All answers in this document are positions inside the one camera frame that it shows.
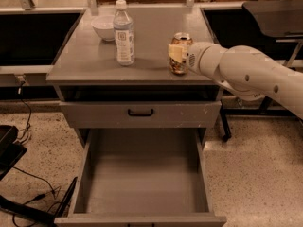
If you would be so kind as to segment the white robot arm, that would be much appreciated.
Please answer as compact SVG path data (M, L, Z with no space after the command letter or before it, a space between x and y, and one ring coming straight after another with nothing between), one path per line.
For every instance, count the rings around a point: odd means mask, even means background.
M253 47L230 49L218 44L169 44L169 56L184 62L198 75L206 76L233 95L247 101L268 96L303 118L303 73L274 61Z

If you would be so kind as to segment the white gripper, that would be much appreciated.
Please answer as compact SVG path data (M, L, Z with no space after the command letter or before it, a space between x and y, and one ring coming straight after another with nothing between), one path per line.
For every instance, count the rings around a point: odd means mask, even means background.
M209 42L196 42L190 47L184 44L169 44L169 57L182 63L186 60L187 67L197 75L213 75L217 65L215 57L211 56L208 49L216 45Z

